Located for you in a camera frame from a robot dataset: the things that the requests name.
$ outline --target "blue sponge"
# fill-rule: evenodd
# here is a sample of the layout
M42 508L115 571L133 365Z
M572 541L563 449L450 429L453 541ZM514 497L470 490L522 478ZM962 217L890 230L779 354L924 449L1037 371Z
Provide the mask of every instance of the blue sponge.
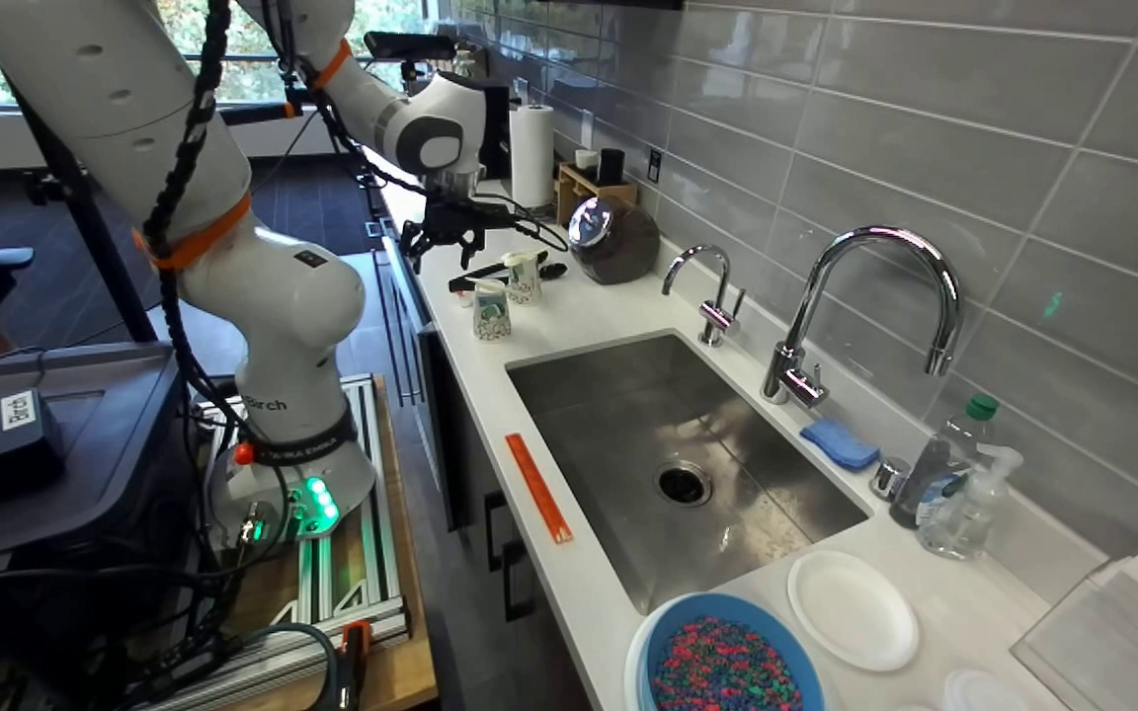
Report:
M810 437L833 466L841 469L864 469L879 459L875 445L861 444L850 426L838 417L813 417L800 437Z

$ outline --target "chrome faucet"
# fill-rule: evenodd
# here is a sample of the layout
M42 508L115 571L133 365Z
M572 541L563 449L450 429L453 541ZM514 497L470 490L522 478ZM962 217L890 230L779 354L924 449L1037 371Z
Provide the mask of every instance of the chrome faucet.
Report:
M937 330L927 342L927 361L924 371L941 375L948 371L948 361L956 351L958 341L958 280L950 272L950 263L937 254L937 246L927 246L920 232L911 230L896 230L896 226L861 226L852 232L841 232L810 268L810 284L804 284L804 299L786 330L786 341L773 346L765 380L763 380L763 393L771 400L779 388L786 388L788 393L796 393L804 405L820 404L828 392L819 383L819 375L810 375L800 368L800 336L813 321L813 309L820 299L820 289L833 272L833 263L861 241L891 241L904 246L911 254L924 257L933 280L937 280L937 299L941 299L941 316L937 316Z
M733 316L738 316L738 309L741 309L741 289L733 292L732 312L724 309L728 284L732 284L732 257L728 257L719 246L679 247L679 257L673 262L673 268L665 268L661 292L665 292L665 295L673 292L679 268L683 268L694 254L719 257L719 289L716 289L716 299L700 299L700 316L702 316L700 342L716 342L724 330L733 329Z

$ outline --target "stainless steel sink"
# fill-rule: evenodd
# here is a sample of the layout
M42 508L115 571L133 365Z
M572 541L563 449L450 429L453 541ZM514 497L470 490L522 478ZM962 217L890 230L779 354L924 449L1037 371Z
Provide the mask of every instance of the stainless steel sink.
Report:
M679 336L508 380L638 613L864 523Z

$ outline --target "plastic bottle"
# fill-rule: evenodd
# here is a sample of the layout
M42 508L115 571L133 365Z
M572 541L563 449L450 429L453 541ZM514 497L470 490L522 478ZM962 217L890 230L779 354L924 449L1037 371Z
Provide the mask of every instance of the plastic bottle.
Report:
M920 449L911 474L902 483L890 513L891 523L918 530L924 500L956 492L962 474L979 462L979 444L987 444L999 404L975 392L958 416L950 416Z
M941 557L973 557L991 541L1008 474L1023 462L1010 445L979 444L979 462L950 497L920 500L920 546Z

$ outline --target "blue bowl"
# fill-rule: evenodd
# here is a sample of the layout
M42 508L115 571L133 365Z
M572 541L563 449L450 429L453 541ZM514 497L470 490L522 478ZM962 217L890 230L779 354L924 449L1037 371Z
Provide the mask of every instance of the blue bowl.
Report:
M638 679L638 711L655 711L653 675L661 675L661 663L665 663L666 648L675 642L675 633L687 621L702 621L702 617L757 633L773 648L782 666L788 670L788 679L800 696L800 711L820 711L820 688L819 688L813 663L800 650L800 642L765 609L738 599L738 598L724 598L724 591L679 598L655 617L646 642L638 650L638 675L636 675Z

